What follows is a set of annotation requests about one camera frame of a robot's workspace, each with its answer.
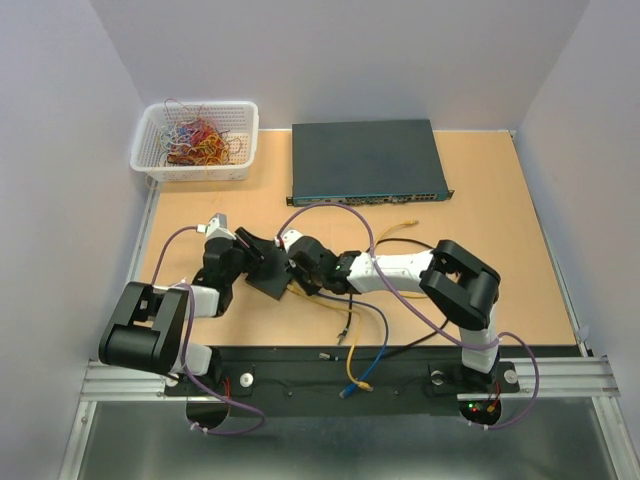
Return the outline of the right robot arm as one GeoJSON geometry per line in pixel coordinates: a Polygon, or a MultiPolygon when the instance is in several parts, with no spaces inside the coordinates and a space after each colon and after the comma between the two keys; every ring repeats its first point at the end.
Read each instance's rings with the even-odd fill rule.
{"type": "Polygon", "coordinates": [[[435,248],[415,254],[336,255],[315,238],[289,230],[277,245],[287,254],[298,284],[311,294],[321,289],[337,295],[389,291],[398,298],[425,294],[459,329],[463,384],[482,390],[495,380],[494,305],[500,275],[456,242],[441,240],[435,248]]]}

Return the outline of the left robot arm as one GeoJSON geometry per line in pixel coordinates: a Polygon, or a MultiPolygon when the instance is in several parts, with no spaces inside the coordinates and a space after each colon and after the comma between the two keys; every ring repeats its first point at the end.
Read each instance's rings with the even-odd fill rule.
{"type": "Polygon", "coordinates": [[[272,242],[240,227],[207,238],[202,267],[192,284],[129,282],[101,337],[99,360],[161,375],[179,370],[188,308],[199,316],[224,314],[233,299],[233,284],[242,275],[267,292],[264,284],[277,276],[280,254],[272,242]]]}

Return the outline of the small black network switch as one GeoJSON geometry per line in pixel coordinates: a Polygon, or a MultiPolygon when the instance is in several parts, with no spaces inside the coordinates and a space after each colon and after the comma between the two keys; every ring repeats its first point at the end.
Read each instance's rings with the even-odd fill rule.
{"type": "Polygon", "coordinates": [[[266,261],[260,264],[249,262],[245,281],[265,295],[280,300],[292,281],[287,253],[275,246],[266,261]]]}

